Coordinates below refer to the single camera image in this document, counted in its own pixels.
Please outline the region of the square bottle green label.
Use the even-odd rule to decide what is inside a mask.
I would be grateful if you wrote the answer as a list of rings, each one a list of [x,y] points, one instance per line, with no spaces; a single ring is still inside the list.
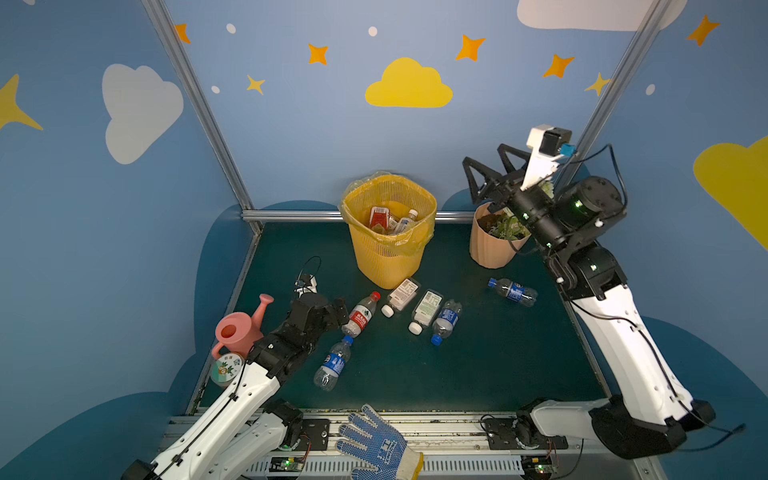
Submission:
[[[433,290],[426,290],[424,295],[416,304],[412,321],[408,325],[408,330],[413,335],[420,335],[439,313],[444,297]]]

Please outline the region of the clear bottle white cap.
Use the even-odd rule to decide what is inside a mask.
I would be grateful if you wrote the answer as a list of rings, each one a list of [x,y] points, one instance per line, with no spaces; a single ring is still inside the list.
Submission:
[[[393,230],[393,234],[398,235],[401,233],[406,232],[408,229],[410,229],[413,224],[418,220],[418,212],[414,209],[411,209],[408,214],[402,218],[400,218]]]

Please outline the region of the red yellow tea bottle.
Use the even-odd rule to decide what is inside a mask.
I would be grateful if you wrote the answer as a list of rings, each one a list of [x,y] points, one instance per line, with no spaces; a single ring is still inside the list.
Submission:
[[[369,216],[369,228],[382,235],[387,235],[390,224],[390,210],[387,207],[374,206]]]

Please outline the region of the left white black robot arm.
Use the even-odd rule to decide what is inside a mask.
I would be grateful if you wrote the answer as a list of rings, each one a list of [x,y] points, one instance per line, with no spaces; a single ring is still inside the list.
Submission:
[[[303,414],[274,395],[348,319],[345,301],[306,292],[285,321],[256,341],[244,367],[205,413],[154,460],[134,461],[124,479],[236,479],[256,460],[298,441]]]

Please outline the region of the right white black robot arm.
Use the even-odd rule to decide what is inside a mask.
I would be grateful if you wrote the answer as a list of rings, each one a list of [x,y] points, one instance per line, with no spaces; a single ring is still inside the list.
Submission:
[[[591,332],[617,392],[593,401],[535,401],[519,411],[524,444],[541,437],[598,440],[623,459],[670,453],[690,431],[711,426],[714,408],[695,399],[674,375],[639,315],[627,277],[598,237],[623,220],[624,180],[590,176],[554,197],[523,186],[533,156],[502,144],[502,172],[467,157],[462,162],[474,204],[508,208],[544,252],[561,299]]]

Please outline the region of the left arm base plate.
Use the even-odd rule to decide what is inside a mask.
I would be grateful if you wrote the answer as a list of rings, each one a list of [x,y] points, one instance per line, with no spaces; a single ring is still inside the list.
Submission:
[[[287,428],[280,449],[295,452],[326,451],[329,444],[329,431],[328,419],[303,419],[301,424],[294,423]]]

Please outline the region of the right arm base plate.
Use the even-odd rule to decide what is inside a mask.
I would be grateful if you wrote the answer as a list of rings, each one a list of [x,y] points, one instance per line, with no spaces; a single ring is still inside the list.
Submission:
[[[526,418],[483,415],[480,426],[492,450],[560,450],[569,447],[565,437],[544,436]]]

